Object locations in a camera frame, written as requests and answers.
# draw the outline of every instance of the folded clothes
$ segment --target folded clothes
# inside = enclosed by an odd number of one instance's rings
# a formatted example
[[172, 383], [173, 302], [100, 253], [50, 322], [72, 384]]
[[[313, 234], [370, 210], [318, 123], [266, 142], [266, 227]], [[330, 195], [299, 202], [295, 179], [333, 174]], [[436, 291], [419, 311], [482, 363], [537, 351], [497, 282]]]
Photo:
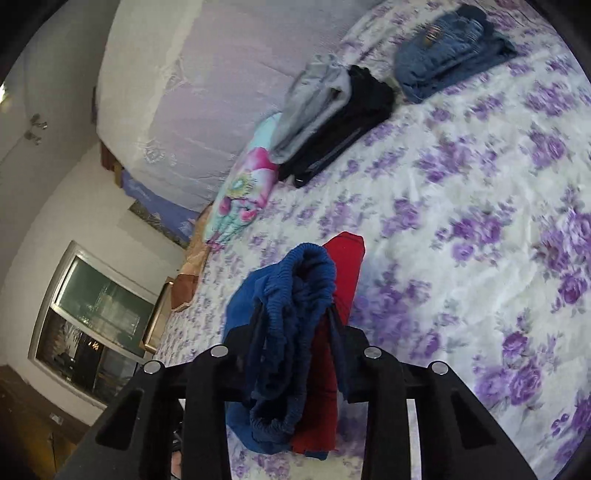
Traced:
[[203, 232], [212, 250], [227, 245], [266, 207], [277, 182], [277, 165], [269, 160], [268, 147], [280, 118], [276, 113], [260, 124], [218, 192]]
[[[336, 289], [333, 302], [340, 321], [346, 325], [365, 255], [365, 245], [359, 235], [342, 232], [329, 240], [324, 248], [335, 262]], [[337, 381], [329, 341], [330, 328], [328, 318], [324, 316], [312, 340], [304, 413], [291, 439], [294, 452], [320, 460], [326, 459], [328, 452], [336, 446]]]
[[293, 175], [296, 187], [306, 185], [357, 139], [390, 117], [394, 91], [388, 85], [357, 65], [349, 69], [349, 78], [351, 97], [347, 104], [280, 165], [279, 180]]
[[327, 251], [301, 244], [283, 260], [256, 270], [242, 283], [226, 309], [224, 337], [251, 321], [261, 302], [268, 326], [255, 334], [246, 375], [256, 376], [250, 402], [229, 403], [226, 423], [246, 448], [258, 453], [290, 449], [302, 417], [314, 330], [332, 304], [335, 264]]
[[285, 95], [281, 119], [271, 137], [271, 161], [288, 161], [350, 96], [347, 68], [333, 54], [315, 55]]
[[516, 56], [513, 44], [495, 31], [480, 8], [462, 5], [400, 45], [394, 76], [408, 100], [421, 103]]

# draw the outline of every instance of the white wall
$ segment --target white wall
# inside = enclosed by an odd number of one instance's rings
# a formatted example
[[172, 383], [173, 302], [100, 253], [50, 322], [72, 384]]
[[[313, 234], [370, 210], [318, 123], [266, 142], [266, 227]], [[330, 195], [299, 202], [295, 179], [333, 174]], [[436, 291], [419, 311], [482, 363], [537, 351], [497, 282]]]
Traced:
[[167, 276], [176, 275], [183, 250], [129, 212], [132, 203], [100, 166], [94, 146], [37, 215], [0, 291], [0, 361], [89, 424], [100, 410], [46, 376], [28, 359], [28, 349], [47, 286], [70, 241], [155, 294]]
[[[92, 92], [118, 2], [68, 0], [8, 74], [0, 105], [0, 285], [43, 204], [97, 141]], [[39, 146], [23, 138], [34, 114], [48, 124], [33, 129]]]

